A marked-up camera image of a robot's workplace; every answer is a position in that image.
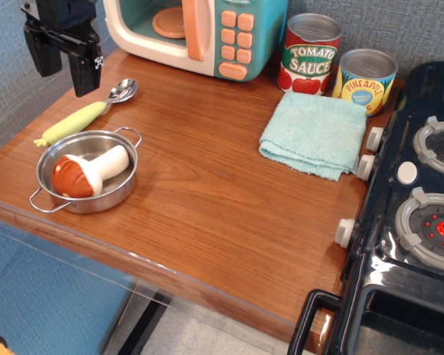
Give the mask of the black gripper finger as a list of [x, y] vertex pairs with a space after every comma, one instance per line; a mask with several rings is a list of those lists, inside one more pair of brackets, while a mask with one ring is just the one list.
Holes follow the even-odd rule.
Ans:
[[77, 97], [83, 97], [100, 87], [102, 53], [98, 44], [68, 54], [73, 87]]
[[48, 35], [31, 24], [25, 24], [24, 37], [33, 63], [41, 77], [49, 77], [61, 71], [61, 51], [50, 42]]

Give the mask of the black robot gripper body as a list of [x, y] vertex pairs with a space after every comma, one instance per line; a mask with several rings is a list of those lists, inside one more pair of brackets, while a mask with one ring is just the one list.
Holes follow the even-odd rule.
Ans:
[[99, 45], [92, 27], [96, 17], [95, 1], [23, 1], [25, 24], [43, 30], [62, 53]]

